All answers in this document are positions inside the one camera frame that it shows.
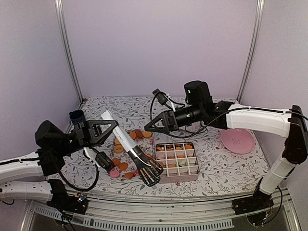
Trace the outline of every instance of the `wall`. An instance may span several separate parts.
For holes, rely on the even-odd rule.
[[[207,81],[214,97],[236,98],[253,31],[256,0],[63,1],[85,97],[183,96]]]
[[[265,1],[262,26],[243,102],[253,106],[289,108],[300,105],[308,115],[308,1]],[[257,134],[273,163],[284,140]],[[303,230],[308,230],[308,161],[287,181]]]
[[[54,1],[2,0],[0,160],[35,151],[40,123],[48,119],[65,129],[77,107]],[[24,208],[23,201],[0,203],[0,230],[18,230]]]

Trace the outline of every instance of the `divided box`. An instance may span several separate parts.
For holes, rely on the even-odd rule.
[[[164,168],[161,184],[198,179],[200,170],[191,142],[159,143],[155,146],[155,159]]]

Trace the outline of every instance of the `pink disc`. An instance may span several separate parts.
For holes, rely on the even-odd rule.
[[[246,154],[255,147],[255,141],[245,129],[228,129],[221,132],[221,141],[228,150],[236,154]]]
[[[117,178],[120,176],[120,173],[118,171],[110,171],[109,176],[112,178]]]

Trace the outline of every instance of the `ventilation grille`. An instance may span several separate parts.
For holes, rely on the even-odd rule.
[[[128,225],[84,218],[83,225],[106,231],[214,231],[234,227],[231,219],[189,225]]]
[[[61,213],[53,209],[36,206],[35,212],[53,219],[61,219]],[[76,225],[103,229],[104,231],[215,231],[234,227],[231,219],[187,225],[134,225],[83,218],[83,223]]]

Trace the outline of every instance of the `floral tablecloth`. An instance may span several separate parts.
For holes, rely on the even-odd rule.
[[[152,97],[91,97],[88,98],[82,110],[87,119],[101,119],[101,114],[108,109],[114,118],[126,130],[143,129],[149,122],[149,109]],[[167,108],[154,103],[155,117]],[[163,197],[194,197],[217,196],[253,191],[260,177],[264,176],[269,166],[255,139],[255,148],[245,155],[237,155],[227,150],[220,139],[220,129],[208,128],[202,134],[186,139],[194,143],[200,165],[198,180],[183,183],[157,184],[146,186],[137,177],[133,179],[111,178],[104,169],[93,192],[110,192],[143,196]],[[173,134],[185,135],[185,131]],[[113,148],[114,135],[111,135],[104,145],[98,148],[109,154]],[[164,134],[155,133],[154,142],[177,142]],[[66,178],[78,187],[89,187],[95,178],[95,168],[85,159],[81,152],[65,158],[66,165],[62,168]],[[50,178],[60,179],[59,175]]]

